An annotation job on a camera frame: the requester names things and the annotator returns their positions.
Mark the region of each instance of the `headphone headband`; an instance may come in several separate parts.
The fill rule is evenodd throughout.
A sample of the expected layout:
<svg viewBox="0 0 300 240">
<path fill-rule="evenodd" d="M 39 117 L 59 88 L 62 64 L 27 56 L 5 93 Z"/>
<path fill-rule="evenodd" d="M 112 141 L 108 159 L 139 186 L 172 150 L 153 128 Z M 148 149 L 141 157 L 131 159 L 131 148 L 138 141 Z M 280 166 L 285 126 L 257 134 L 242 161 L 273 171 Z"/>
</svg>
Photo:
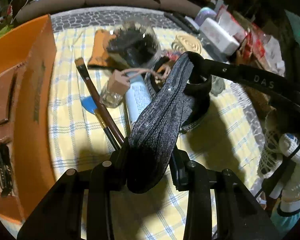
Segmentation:
<svg viewBox="0 0 300 240">
<path fill-rule="evenodd" d="M 229 65 L 209 59 L 203 59 L 199 54 L 188 52 L 195 66 L 200 68 L 204 77 L 215 75 L 235 83 L 255 88 L 269 96 L 279 106 L 288 111 L 300 114 L 300 85 L 291 83 L 285 78 L 266 70 L 247 65 Z"/>
</svg>

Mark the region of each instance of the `screw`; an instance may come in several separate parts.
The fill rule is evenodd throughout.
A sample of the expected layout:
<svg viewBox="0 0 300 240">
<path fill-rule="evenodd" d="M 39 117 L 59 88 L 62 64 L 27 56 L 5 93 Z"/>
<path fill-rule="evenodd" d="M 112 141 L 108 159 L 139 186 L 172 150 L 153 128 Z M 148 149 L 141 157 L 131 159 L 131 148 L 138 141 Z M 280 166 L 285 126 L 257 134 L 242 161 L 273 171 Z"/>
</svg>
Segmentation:
<svg viewBox="0 0 300 240">
<path fill-rule="evenodd" d="M 196 163 L 195 161 L 189 161 L 189 162 L 187 163 L 187 165 L 188 165 L 189 167 L 193 168 L 193 167 L 197 166 L 197 163 Z"/>
<path fill-rule="evenodd" d="M 75 173 L 75 169 L 69 169 L 69 170 L 66 171 L 66 174 L 67 174 L 68 176 L 71 176 L 71 175 L 73 175 L 74 173 Z"/>
<path fill-rule="evenodd" d="M 103 163 L 102 163 L 102 166 L 104 166 L 104 167 L 110 167 L 112 165 L 112 162 L 111 161 L 104 161 Z"/>
<path fill-rule="evenodd" d="M 227 175 L 227 176 L 231 176 L 232 171 L 229 170 L 229 169 L 225 169 L 225 170 L 223 171 L 223 173 L 224 173 L 225 175 Z"/>
</svg>

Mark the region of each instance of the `brown paintbrush handle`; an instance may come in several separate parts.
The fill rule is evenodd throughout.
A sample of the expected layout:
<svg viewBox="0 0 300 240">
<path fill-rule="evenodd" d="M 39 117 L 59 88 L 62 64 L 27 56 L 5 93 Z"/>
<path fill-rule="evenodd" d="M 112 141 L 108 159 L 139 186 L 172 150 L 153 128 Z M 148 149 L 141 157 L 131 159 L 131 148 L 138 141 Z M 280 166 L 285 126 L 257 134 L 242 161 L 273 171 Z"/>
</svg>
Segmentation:
<svg viewBox="0 0 300 240">
<path fill-rule="evenodd" d="M 99 113 L 100 113 L 102 119 L 104 120 L 106 125 L 109 127 L 112 134 L 117 139 L 118 143 L 120 145 L 123 145 L 124 137 L 123 137 L 122 133 L 120 132 L 120 130 L 118 129 L 115 122 L 113 121 L 111 115 L 108 112 L 108 109 L 102 103 L 100 103 L 99 93 L 96 90 L 96 87 L 94 86 L 94 84 L 92 83 L 92 80 L 90 79 L 90 75 L 88 73 L 87 67 L 86 67 L 83 59 L 78 58 L 74 62 L 75 62 L 75 65 L 77 66 L 77 70 L 79 71 L 81 77 L 83 78 L 83 80 L 90 92 L 90 95 L 91 95 L 94 103 L 98 107 L 98 110 L 99 110 Z"/>
</svg>

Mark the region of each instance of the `cushion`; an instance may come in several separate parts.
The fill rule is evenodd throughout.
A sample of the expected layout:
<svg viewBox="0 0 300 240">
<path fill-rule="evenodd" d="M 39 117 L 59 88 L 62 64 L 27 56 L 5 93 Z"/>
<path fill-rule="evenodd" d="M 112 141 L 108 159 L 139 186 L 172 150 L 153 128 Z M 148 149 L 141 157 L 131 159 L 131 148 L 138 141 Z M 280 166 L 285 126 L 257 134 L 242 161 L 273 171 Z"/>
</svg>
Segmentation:
<svg viewBox="0 0 300 240">
<path fill-rule="evenodd" d="M 18 23 L 24 23 L 45 14 L 82 8 L 84 0 L 39 0 L 23 7 L 16 16 Z"/>
<path fill-rule="evenodd" d="M 160 0 L 160 9 L 163 11 L 173 11 L 186 16 L 195 18 L 199 13 L 201 7 L 188 0 Z"/>
<path fill-rule="evenodd" d="M 159 9 L 160 4 L 155 0 L 86 0 L 88 6 L 100 5 L 116 5 L 116 6 L 131 6 L 148 9 Z"/>
</svg>

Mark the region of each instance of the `paintbrush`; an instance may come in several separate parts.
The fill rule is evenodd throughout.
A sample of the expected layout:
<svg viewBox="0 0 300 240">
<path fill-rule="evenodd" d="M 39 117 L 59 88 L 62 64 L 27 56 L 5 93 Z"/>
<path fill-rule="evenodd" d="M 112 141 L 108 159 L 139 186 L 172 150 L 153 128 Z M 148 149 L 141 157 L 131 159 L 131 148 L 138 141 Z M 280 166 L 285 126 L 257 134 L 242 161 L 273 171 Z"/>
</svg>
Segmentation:
<svg viewBox="0 0 300 240">
<path fill-rule="evenodd" d="M 81 104 L 85 110 L 87 110 L 89 113 L 94 114 L 97 117 L 102 129 L 104 130 L 105 134 L 107 135 L 113 148 L 115 150 L 120 150 L 120 147 L 119 147 L 117 141 L 115 140 L 114 136 L 112 135 L 109 127 L 102 120 L 101 115 L 99 113 L 99 109 L 97 108 L 96 104 L 94 103 L 92 97 L 86 97 L 86 98 L 82 99 Z"/>
<path fill-rule="evenodd" d="M 83 61 L 83 58 L 82 57 L 77 58 L 74 62 L 75 62 L 75 65 L 77 67 L 79 74 L 81 75 L 82 79 L 84 80 L 84 82 L 90 92 L 90 95 L 91 95 L 94 103 L 98 107 L 98 111 L 100 113 L 102 120 L 109 127 L 110 131 L 112 132 L 114 137 L 117 139 L 118 143 L 120 145 L 123 145 L 124 137 L 123 137 L 122 133 L 120 132 L 120 130 L 118 129 L 117 125 L 115 124 L 114 120 L 112 119 L 111 115 L 109 114 L 108 109 L 102 103 L 100 103 L 100 95 L 90 79 L 90 76 L 89 76 L 87 67 Z"/>
</svg>

